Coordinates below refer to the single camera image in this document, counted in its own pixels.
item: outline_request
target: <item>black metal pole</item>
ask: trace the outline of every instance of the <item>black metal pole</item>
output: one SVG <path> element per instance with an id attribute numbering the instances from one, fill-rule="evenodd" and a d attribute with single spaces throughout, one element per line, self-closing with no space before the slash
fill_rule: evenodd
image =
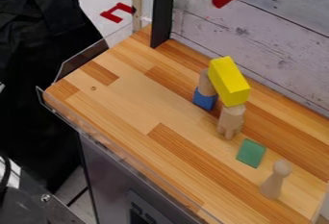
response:
<path id="1" fill-rule="evenodd" d="M 156 48 L 170 38 L 173 0 L 154 0 L 151 47 Z"/>

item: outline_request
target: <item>green block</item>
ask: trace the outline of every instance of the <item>green block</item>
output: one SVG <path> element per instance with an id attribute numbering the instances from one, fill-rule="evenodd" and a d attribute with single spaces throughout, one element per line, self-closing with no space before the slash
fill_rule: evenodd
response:
<path id="1" fill-rule="evenodd" d="M 266 147 L 250 139 L 245 139 L 237 155 L 237 160 L 257 168 L 266 152 Z"/>

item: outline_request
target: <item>gray metal stand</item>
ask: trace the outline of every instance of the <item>gray metal stand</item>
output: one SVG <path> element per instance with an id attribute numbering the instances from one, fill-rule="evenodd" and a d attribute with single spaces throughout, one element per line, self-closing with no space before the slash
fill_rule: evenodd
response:
<path id="1" fill-rule="evenodd" d="M 80 138 L 99 224 L 203 223 L 100 143 Z"/>

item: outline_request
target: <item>yellow block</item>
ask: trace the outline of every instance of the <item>yellow block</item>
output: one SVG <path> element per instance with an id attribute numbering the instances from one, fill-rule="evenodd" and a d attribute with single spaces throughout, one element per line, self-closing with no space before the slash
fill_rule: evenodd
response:
<path id="1" fill-rule="evenodd" d="M 211 60 L 208 76 L 226 107 L 240 105 L 247 101 L 250 85 L 231 57 Z"/>

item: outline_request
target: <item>wooden block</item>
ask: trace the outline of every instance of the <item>wooden block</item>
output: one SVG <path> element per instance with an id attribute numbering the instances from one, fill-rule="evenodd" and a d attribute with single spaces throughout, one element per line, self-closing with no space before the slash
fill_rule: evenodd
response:
<path id="1" fill-rule="evenodd" d="M 231 57 L 211 60 L 208 76 L 226 107 L 247 101 L 250 85 Z"/>
<path id="2" fill-rule="evenodd" d="M 200 72 L 199 87 L 197 89 L 204 96 L 217 95 L 217 92 L 216 92 L 211 80 L 208 77 L 208 68 L 203 69 Z"/>
<path id="3" fill-rule="evenodd" d="M 225 107 L 221 109 L 218 120 L 217 131 L 225 135 L 226 139 L 231 140 L 234 135 L 241 132 L 245 105 Z"/>
<path id="4" fill-rule="evenodd" d="M 286 160 L 279 160 L 273 165 L 273 173 L 261 185 L 261 193 L 268 199 L 277 199 L 281 194 L 285 178 L 291 174 L 291 164 Z"/>
<path id="5" fill-rule="evenodd" d="M 258 168 L 265 152 L 266 147 L 262 144 L 246 138 L 237 154 L 237 160 L 254 168 Z"/>
<path id="6" fill-rule="evenodd" d="M 217 99 L 218 99 L 217 94 L 214 96 L 204 96 L 198 91 L 198 88 L 196 88 L 193 96 L 193 104 L 207 111 L 211 111 L 214 108 Z"/>

